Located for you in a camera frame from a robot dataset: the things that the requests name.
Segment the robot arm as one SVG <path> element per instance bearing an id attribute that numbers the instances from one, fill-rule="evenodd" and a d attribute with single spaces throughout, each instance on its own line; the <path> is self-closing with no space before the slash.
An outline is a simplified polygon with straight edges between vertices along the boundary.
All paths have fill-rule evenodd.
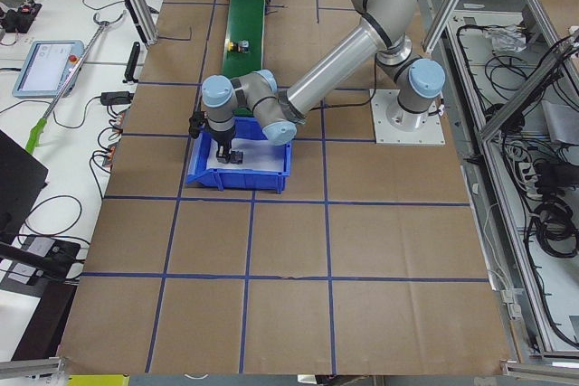
<path id="1" fill-rule="evenodd" d="M 205 128 L 216 142 L 216 158 L 239 164 L 242 153 L 232 149 L 234 112 L 247 108 L 263 135 L 275 146 L 290 142 L 306 115 L 364 62 L 374 58 L 400 88 L 389 113 L 392 125 L 412 130 L 411 118 L 423 120 L 445 83 L 441 65 L 413 51 L 406 29 L 416 0 L 351 0 L 360 15 L 357 27 L 295 84 L 279 90 L 268 70 L 228 79 L 213 75 L 203 81 Z"/>

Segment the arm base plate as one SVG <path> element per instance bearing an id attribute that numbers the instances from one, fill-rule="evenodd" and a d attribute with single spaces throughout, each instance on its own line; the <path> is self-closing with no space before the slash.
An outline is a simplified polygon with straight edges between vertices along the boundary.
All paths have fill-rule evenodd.
<path id="1" fill-rule="evenodd" d="M 371 102 L 375 142 L 394 146 L 444 146 L 445 138 L 439 114 L 432 101 L 426 112 L 413 114 L 398 102 L 397 89 L 377 89 Z"/>

